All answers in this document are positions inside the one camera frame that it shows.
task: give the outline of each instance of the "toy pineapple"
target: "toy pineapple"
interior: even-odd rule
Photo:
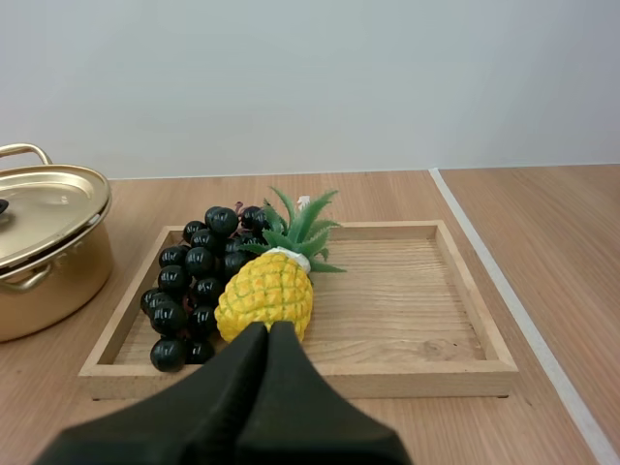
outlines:
[[[263,237],[268,245],[240,247],[262,255],[243,266],[220,295],[215,318],[220,334],[229,342],[252,322],[264,322],[270,329],[281,320],[293,322],[297,337],[303,340],[312,314],[308,273],[344,271],[317,258],[327,259],[329,230],[340,226],[317,219],[336,191],[310,201],[297,212],[288,197],[272,189],[286,206],[289,223],[265,201],[263,210],[270,230],[263,231]]]

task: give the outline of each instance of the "plastic fruit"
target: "plastic fruit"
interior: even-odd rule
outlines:
[[[188,364],[203,365],[215,355],[213,346],[208,341],[187,341]]]
[[[145,315],[150,315],[148,310],[148,304],[152,300],[153,296],[159,292],[159,289],[153,288],[146,291],[142,294],[142,297],[139,298],[139,308],[144,312]]]
[[[151,363],[159,371],[179,371],[185,365],[187,347],[176,338],[162,338],[151,349]]]
[[[222,240],[211,230],[199,230],[190,239],[190,245],[194,247],[204,247],[217,254],[222,246]]]
[[[170,264],[164,266],[157,278],[159,289],[170,295],[182,295],[191,284],[190,277],[183,266]]]
[[[213,268],[213,254],[204,247],[191,249],[185,257],[185,270],[197,279],[204,278]]]
[[[268,245],[240,247],[262,255],[243,266],[220,296],[215,318],[226,341],[232,341],[252,322],[263,322],[271,328],[277,321],[293,322],[295,333],[302,340],[312,315],[313,290],[308,268],[318,272],[343,271],[318,258],[327,257],[329,229],[338,224],[317,217],[336,192],[328,192],[296,212],[289,198],[274,191],[287,207],[290,221],[283,225],[282,217],[267,205],[263,213],[269,217],[270,231],[263,231],[263,236]],[[301,258],[291,258],[279,252],[278,247],[299,254]]]
[[[246,230],[254,228],[254,216],[257,212],[261,211],[259,206],[248,206],[243,213],[241,213],[241,226]]]
[[[254,214],[254,223],[252,225],[252,231],[254,234],[261,234],[263,230],[269,229],[269,222],[267,216],[264,214],[264,210],[261,208]]]
[[[200,305],[194,309],[187,322],[187,328],[194,340],[202,341],[217,329],[214,310],[208,305]]]
[[[230,280],[248,262],[250,258],[244,252],[232,252],[224,256],[224,278]]]
[[[192,236],[199,230],[206,230],[206,224],[202,221],[190,221],[183,229],[183,240],[189,244]]]
[[[213,218],[213,215],[215,214],[215,212],[217,210],[219,210],[220,208],[222,208],[221,206],[212,206],[210,207],[208,210],[206,210],[206,213],[204,213],[204,223],[207,226],[211,225],[211,219]]]
[[[233,252],[239,251],[239,245],[243,243],[243,239],[241,236],[231,237],[230,239],[226,239],[226,243],[224,244],[224,253],[231,254]]]
[[[185,264],[185,256],[187,255],[187,249],[180,245],[173,245],[162,251],[159,255],[159,266],[163,268],[170,264],[178,264],[183,266]]]
[[[218,208],[209,219],[209,227],[221,237],[228,237],[236,231],[238,226],[239,218],[230,208]]]
[[[150,318],[153,315],[153,311],[155,310],[155,307],[157,307],[160,303],[168,302],[169,300],[174,301],[174,298],[172,298],[172,296],[166,293],[162,293],[161,291],[154,294],[152,297],[150,297],[150,300],[146,307],[146,312],[145,312],[146,315],[148,315]]]
[[[198,304],[212,305],[215,307],[218,298],[224,292],[224,286],[216,278],[201,279],[194,285],[192,295]]]
[[[172,300],[162,302],[153,310],[151,326],[160,334],[174,336],[187,326],[187,313],[180,304]]]

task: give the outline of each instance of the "green leaf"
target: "green leaf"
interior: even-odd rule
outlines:
[[[325,228],[342,228],[342,225],[331,220],[317,220],[310,227],[308,237],[314,237],[316,233],[320,230],[324,230]]]
[[[323,256],[323,260],[327,261],[327,259],[329,258],[329,250],[321,249],[319,253]]]
[[[285,235],[276,231],[263,231],[263,237],[271,247],[284,247],[285,249],[296,252],[295,244],[291,242]]]
[[[346,273],[346,269],[338,268],[332,264],[321,263],[316,259],[308,259],[310,262],[310,271],[315,273]]]
[[[310,201],[302,210],[301,213],[294,219],[294,223],[291,225],[289,238],[293,242],[303,242],[312,228],[312,224],[316,221],[323,210],[328,204],[330,199],[336,195],[338,191],[329,191],[322,196]]]
[[[257,255],[262,255],[269,249],[271,249],[271,247],[268,247],[262,244],[239,245],[239,250],[245,250],[246,252],[252,252],[253,254],[257,254]]]
[[[266,216],[267,222],[273,231],[281,233],[286,230],[287,222],[278,214],[277,211],[275,211],[267,199],[264,200],[263,211],[264,216]]]
[[[329,229],[322,230],[312,239],[307,240],[299,245],[299,253],[310,259],[317,255],[320,250],[324,249],[329,239]]]
[[[291,199],[284,195],[284,193],[282,193],[279,189],[271,186],[271,190],[277,194],[284,206],[287,207],[287,211],[289,212],[289,224],[292,224],[295,219],[295,206],[293,205],[293,201],[291,201]]]

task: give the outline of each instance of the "wooden table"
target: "wooden table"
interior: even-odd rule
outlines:
[[[328,212],[342,221],[446,221],[520,376],[507,399],[356,401],[398,430],[418,465],[596,463],[426,171],[112,182],[106,223],[116,267],[106,286],[62,323],[0,345],[0,463],[28,463],[64,426],[129,403],[89,400],[77,373],[152,241],[164,225],[201,218],[210,205],[260,202],[269,185],[292,197],[338,188]]]

